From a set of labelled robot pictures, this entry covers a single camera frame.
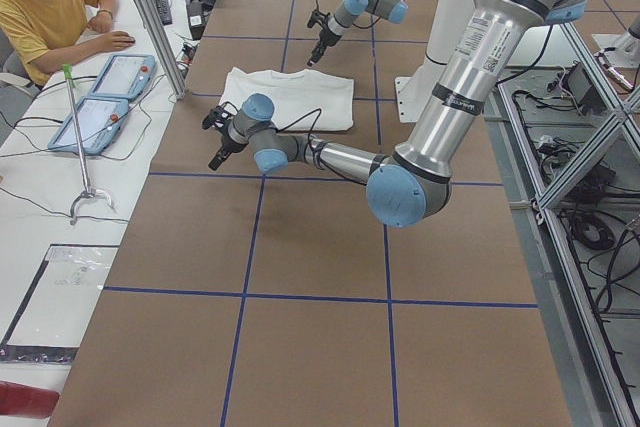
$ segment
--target white cloth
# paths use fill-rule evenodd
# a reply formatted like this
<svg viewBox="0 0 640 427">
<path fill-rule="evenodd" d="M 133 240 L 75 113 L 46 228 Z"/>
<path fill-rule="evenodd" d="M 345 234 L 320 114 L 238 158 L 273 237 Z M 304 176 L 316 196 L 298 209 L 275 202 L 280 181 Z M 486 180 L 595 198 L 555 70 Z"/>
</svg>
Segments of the white cloth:
<svg viewBox="0 0 640 427">
<path fill-rule="evenodd" d="M 273 123 L 279 129 L 317 108 L 322 109 L 322 113 L 313 130 L 347 130 L 353 125 L 353 79 L 308 69 L 294 74 L 273 70 L 247 74 L 234 67 L 227 74 L 220 104 L 228 101 L 239 109 L 256 93 L 266 95 L 273 102 Z M 316 117 L 316 113 L 308 115 L 287 130 L 309 130 Z"/>
</svg>

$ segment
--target yellow shirt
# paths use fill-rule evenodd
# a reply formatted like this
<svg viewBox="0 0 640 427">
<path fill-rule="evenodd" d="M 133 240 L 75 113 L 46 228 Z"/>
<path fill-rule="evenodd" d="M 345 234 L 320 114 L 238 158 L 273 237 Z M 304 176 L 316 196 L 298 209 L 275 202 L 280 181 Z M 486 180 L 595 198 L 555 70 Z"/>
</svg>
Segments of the yellow shirt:
<svg viewBox="0 0 640 427">
<path fill-rule="evenodd" d="M 98 7 L 98 0 L 0 0 L 0 28 L 36 84 L 50 76 L 31 61 L 77 42 L 87 27 L 86 5 Z"/>
</svg>

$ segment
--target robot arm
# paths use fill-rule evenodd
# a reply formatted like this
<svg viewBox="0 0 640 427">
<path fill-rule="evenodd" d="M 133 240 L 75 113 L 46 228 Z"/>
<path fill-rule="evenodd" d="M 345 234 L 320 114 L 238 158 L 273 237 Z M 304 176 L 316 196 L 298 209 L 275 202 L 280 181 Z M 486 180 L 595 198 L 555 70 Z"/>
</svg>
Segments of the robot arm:
<svg viewBox="0 0 640 427">
<path fill-rule="evenodd" d="M 467 28 L 409 139 L 398 144 L 390 156 L 311 135 L 278 134 L 271 123 L 273 103 L 254 94 L 237 115 L 218 107 L 205 119 L 223 134 L 216 158 L 224 160 L 230 152 L 250 145 L 263 174 L 276 172 L 289 162 L 305 162 L 366 183 L 373 213 L 395 227 L 415 224 L 438 212 L 451 193 L 451 158 L 482 113 L 525 31 L 575 20 L 585 8 L 585 0 L 474 0 L 474 4 Z"/>
<path fill-rule="evenodd" d="M 307 65 L 311 67 L 317 63 L 327 47 L 338 43 L 357 18 L 363 12 L 369 12 L 376 17 L 399 24 L 404 20 L 407 4 L 404 0 L 342 0 L 334 14 L 324 14 L 315 9 L 307 22 L 307 27 L 320 25 L 320 39 L 316 44 Z"/>
</svg>

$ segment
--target man's hand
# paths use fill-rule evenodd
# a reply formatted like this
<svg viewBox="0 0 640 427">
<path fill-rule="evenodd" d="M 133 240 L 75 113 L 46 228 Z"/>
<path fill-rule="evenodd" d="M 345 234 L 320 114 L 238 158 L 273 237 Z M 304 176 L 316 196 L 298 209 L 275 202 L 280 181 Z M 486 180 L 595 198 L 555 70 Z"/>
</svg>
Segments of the man's hand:
<svg viewBox="0 0 640 427">
<path fill-rule="evenodd" d="M 89 20 L 89 28 L 100 34 L 106 34 L 113 28 L 113 14 L 108 10 L 99 10 L 98 13 Z"/>
<path fill-rule="evenodd" d="M 98 44 L 99 52 L 118 52 L 131 47 L 136 39 L 126 32 L 116 30 L 93 39 L 93 42 Z"/>
</svg>

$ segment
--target man's arm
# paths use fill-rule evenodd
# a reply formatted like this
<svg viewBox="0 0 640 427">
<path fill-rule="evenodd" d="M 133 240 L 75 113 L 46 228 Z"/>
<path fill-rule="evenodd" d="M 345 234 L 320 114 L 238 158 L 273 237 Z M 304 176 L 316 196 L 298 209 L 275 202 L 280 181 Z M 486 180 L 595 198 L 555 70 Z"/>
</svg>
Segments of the man's arm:
<svg viewBox="0 0 640 427">
<path fill-rule="evenodd" d="M 101 34 L 109 32 L 113 28 L 113 20 L 118 10 L 118 0 L 98 0 L 99 10 L 89 20 L 89 28 Z"/>
<path fill-rule="evenodd" d="M 62 64 L 77 64 L 101 52 L 118 52 L 131 47 L 134 42 L 135 39 L 126 32 L 109 32 L 81 44 L 50 50 L 31 63 L 41 72 L 53 74 L 62 69 Z"/>
</svg>

